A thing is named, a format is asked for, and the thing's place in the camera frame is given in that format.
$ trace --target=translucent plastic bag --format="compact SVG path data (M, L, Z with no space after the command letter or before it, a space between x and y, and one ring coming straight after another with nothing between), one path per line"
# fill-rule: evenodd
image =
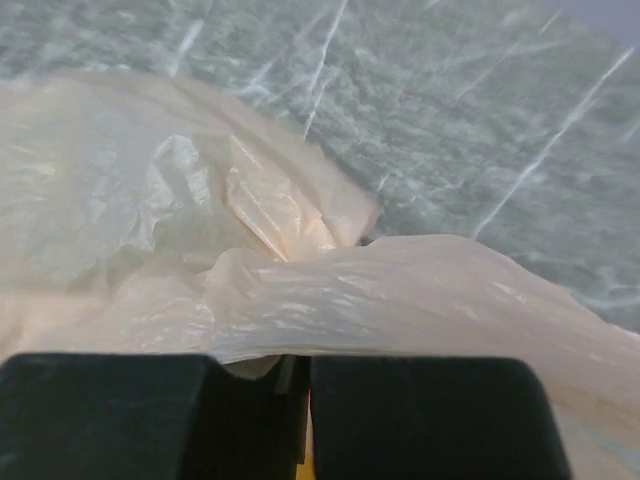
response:
M577 478L634 478L589 429L640 454L640 336L460 237L383 238L292 264L235 249L199 275L140 272L112 302L80 313L21 346L201 351L223 362L283 353L520 358L560 412ZM622 476L593 476L609 470Z
M355 245L375 203L318 148L186 78L68 72L0 90L0 288L107 292L157 259Z

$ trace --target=plastic bag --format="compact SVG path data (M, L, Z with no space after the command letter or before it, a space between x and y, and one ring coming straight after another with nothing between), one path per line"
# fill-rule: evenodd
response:
M0 287L108 292L158 258L300 260L375 203L319 148L186 78L68 72L0 91Z
M283 353L516 357L568 419L640 452L640 336L460 237L389 237L292 264L234 249L198 275L144 271L110 304L23 346L202 351L223 362ZM600 449L583 436L574 444Z

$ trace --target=gray marble surface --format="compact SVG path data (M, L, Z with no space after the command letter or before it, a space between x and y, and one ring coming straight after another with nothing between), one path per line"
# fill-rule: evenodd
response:
M319 143L379 235L475 238L640 331L640 57L527 0L9 0L0 79L187 74Z

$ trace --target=marble floor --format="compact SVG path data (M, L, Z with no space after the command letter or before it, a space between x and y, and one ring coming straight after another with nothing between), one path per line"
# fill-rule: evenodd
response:
M382 206L640 331L640 57L529 0L9 0L0 79L192 75L318 143Z

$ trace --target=black plastic part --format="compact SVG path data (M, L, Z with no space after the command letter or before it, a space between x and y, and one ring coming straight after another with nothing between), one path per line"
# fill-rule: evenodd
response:
M568 480L542 385L494 358L314 358L317 480Z
M20 355L0 370L0 478L293 480L309 360L243 380L205 356Z

